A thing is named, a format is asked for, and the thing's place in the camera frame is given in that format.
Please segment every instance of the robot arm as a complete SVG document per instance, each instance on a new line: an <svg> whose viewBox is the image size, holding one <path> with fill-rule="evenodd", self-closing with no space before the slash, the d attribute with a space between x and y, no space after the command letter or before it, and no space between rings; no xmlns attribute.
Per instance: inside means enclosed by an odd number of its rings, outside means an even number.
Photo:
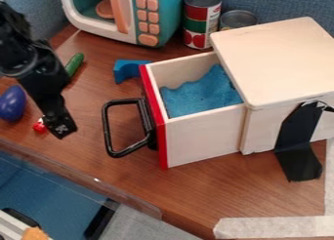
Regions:
<svg viewBox="0 0 334 240"><path fill-rule="evenodd" d="M70 82L46 41L33 41L24 16L0 0L0 75L18 79L43 114L43 122L58 139L77 131L61 95Z"/></svg>

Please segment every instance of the can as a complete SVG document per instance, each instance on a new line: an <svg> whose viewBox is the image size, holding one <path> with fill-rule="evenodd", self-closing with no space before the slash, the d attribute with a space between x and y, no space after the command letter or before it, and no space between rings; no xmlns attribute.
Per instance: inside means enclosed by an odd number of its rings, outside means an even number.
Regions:
<svg viewBox="0 0 334 240"><path fill-rule="evenodd" d="M253 13L245 10L232 10L222 14L220 30L225 31L256 24L258 24L258 19Z"/></svg>
<svg viewBox="0 0 334 240"><path fill-rule="evenodd" d="M184 42L194 49L211 47L210 34L219 26L222 0L184 0Z"/></svg>

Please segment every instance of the blue sand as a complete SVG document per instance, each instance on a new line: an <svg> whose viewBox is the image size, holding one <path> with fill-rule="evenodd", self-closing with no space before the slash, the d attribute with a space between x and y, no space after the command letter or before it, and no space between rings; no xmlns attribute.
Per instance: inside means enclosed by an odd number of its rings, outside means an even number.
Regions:
<svg viewBox="0 0 334 240"><path fill-rule="evenodd" d="M197 81L186 82L177 89L163 87L160 93L170 118L243 103L219 64Z"/></svg>
<svg viewBox="0 0 334 240"><path fill-rule="evenodd" d="M116 84L121 84L126 79L140 77L139 66L149 63L150 60L117 60L113 68Z"/></svg>

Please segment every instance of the wooden box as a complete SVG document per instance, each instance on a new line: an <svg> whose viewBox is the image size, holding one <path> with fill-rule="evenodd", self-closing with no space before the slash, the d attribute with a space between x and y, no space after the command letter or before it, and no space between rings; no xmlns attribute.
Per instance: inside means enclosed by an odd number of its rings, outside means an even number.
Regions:
<svg viewBox="0 0 334 240"><path fill-rule="evenodd" d="M142 66L156 124L162 168L241 150L274 148L281 123L302 102L334 105L334 41L313 19L300 18L217 32L215 53ZM220 62L244 104L168 118L159 88L198 80ZM312 140L334 136L324 112Z"/></svg>

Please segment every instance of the black drawer handle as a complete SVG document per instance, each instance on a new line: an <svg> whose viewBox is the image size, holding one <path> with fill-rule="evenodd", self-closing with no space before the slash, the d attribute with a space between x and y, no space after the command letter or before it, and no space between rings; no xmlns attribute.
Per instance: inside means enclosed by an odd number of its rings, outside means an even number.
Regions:
<svg viewBox="0 0 334 240"><path fill-rule="evenodd" d="M143 123L143 128L145 131L145 138L126 147L125 149L115 151L112 147L111 133L108 120L108 109L116 105L125 105L125 104L136 104L137 108L141 114L141 119ZM102 111L103 124L104 124L104 142L106 152L110 157L121 158L124 157L146 145L153 144L155 142L155 131L154 126L151 121L151 117L148 113L148 108L146 106L146 100L144 98L138 99L126 99L126 100L111 100L103 106Z"/></svg>

